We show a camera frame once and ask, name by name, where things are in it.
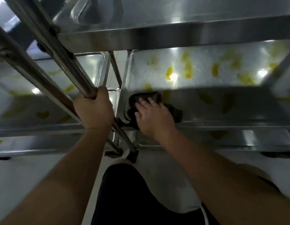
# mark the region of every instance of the hand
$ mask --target hand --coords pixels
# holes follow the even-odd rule
[[[106,87],[98,87],[97,98],[94,100],[79,94],[73,105],[86,129],[108,128],[111,130],[114,111]]]
[[[143,134],[160,142],[168,133],[175,130],[175,123],[168,108],[162,103],[157,104],[152,98],[148,102],[140,98],[136,103],[139,112],[135,113],[138,127]]]

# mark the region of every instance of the forearm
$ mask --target forearm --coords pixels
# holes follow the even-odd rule
[[[196,193],[221,224],[290,222],[290,201],[255,174],[176,129],[160,143],[182,165]]]
[[[86,130],[72,150],[0,224],[80,224],[109,131]]]

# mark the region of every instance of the left arm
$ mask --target left arm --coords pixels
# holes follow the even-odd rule
[[[105,87],[96,100],[80,96],[74,106],[86,128],[83,137],[0,225],[81,224],[114,114]]]

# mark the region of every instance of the black shorts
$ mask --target black shorts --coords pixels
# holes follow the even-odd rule
[[[272,182],[259,178],[279,191]],[[203,203],[201,208],[187,213],[167,209],[152,195],[133,166],[120,163],[110,166],[103,175],[91,225],[159,222],[201,225],[206,219],[209,225],[219,224]]]

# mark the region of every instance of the right arm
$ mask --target right arm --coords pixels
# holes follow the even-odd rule
[[[168,109],[140,100],[136,119],[184,168],[196,193],[221,224],[290,224],[290,200],[255,174],[181,134]]]

